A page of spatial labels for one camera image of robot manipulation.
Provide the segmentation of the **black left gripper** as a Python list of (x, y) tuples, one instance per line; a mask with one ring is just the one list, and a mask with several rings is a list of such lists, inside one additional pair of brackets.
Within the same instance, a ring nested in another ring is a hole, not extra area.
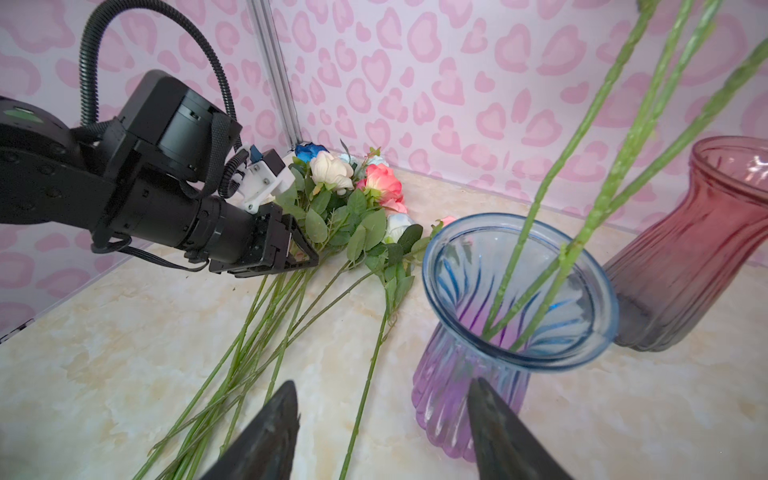
[(288, 273), (317, 267), (319, 254), (310, 245), (297, 219), (275, 204), (259, 207), (255, 230), (244, 253), (233, 262), (211, 260), (211, 273), (237, 278)]

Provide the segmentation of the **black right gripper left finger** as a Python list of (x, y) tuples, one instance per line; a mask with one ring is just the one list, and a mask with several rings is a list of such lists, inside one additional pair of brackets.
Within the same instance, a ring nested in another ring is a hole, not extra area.
[(295, 383), (283, 383), (202, 480), (284, 480), (300, 428)]

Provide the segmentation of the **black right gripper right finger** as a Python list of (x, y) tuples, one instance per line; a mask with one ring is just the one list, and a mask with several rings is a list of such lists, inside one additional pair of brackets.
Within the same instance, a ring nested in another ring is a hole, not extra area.
[(471, 382), (467, 406), (481, 480), (571, 477), (485, 379)]

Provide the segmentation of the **peach rose stem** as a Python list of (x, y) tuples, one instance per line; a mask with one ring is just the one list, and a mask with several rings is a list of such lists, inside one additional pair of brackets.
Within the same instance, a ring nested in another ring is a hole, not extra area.
[(520, 349), (540, 325), (594, 231), (665, 168), (705, 127), (709, 126), (735, 96), (736, 92), (756, 75), (761, 64), (766, 59), (767, 41), (762, 40), (738, 68), (729, 75), (723, 86), (710, 97), (708, 102), (702, 107), (700, 114), (691, 122), (688, 128), (622, 192), (618, 192), (617, 189), (624, 180), (626, 170), (631, 166), (631, 161), (618, 160), (615, 163), (615, 168), (604, 182), (603, 189), (598, 195), (594, 208), (587, 216), (583, 227), (576, 237), (569, 244), (560, 247), (555, 260), (544, 269), (540, 276), (533, 281), (510, 308), (515, 313), (515, 316), (517, 316), (531, 299), (538, 298), (541, 300), (539, 308), (535, 311), (527, 327), (509, 348), (511, 351)]

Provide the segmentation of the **pink multi bloom rose stem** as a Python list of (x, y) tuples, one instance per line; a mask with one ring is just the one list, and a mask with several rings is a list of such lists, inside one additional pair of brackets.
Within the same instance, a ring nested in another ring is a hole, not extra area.
[(672, 60), (677, 49), (677, 44), (681, 38), (685, 25), (692, 14), (693, 5), (694, 3), (692, 1), (683, 1), (680, 4), (673, 27), (669, 31), (662, 53), (656, 61), (650, 84), (605, 181), (608, 179), (611, 171), (615, 168), (615, 163), (618, 160), (631, 161), (631, 166), (626, 170), (626, 175), (635, 163), (636, 157), (641, 153), (646, 141), (657, 126), (661, 115), (666, 110), (667, 104), (677, 89), (682, 73), (690, 63), (691, 58), (704, 43), (705, 37), (713, 29), (714, 17), (719, 12), (722, 3), (720, 1), (706, 1), (703, 4), (703, 11), (699, 23), (688, 40), (678, 61), (673, 63)]

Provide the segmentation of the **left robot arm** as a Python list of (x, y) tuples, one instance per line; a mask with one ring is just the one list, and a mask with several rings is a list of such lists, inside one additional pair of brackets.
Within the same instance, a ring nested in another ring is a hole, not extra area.
[(238, 207), (219, 194), (241, 127), (175, 77), (148, 72), (113, 120), (78, 128), (1, 101), (1, 220), (89, 231), (96, 254), (142, 257), (143, 239), (180, 250), (185, 269), (238, 278), (318, 264), (280, 206)]

